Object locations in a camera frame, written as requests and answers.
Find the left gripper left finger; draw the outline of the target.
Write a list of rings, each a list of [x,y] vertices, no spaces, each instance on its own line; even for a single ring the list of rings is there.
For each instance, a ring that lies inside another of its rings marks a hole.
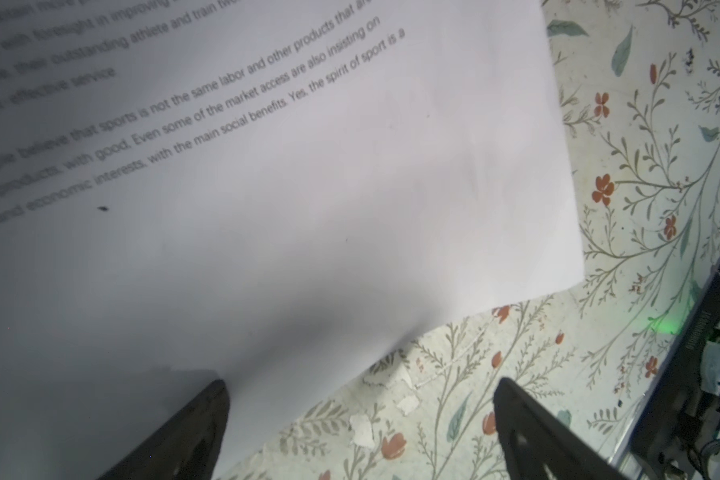
[[[229,409],[230,396],[225,382],[212,381],[101,477],[105,480],[211,479]]]

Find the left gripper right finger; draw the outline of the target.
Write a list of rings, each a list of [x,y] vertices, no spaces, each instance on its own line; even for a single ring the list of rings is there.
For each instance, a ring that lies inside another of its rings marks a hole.
[[[500,380],[493,403],[510,478],[607,480],[624,477],[512,379]]]

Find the printed paper sheet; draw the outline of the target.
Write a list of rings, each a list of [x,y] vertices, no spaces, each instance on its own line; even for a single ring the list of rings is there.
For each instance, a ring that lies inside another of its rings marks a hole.
[[[536,1],[0,1],[0,479],[97,478],[217,379],[223,474],[582,277]]]

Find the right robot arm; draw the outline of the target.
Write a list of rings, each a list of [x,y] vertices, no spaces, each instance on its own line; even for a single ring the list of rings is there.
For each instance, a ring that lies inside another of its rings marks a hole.
[[[629,440],[642,479],[720,479],[720,262]]]

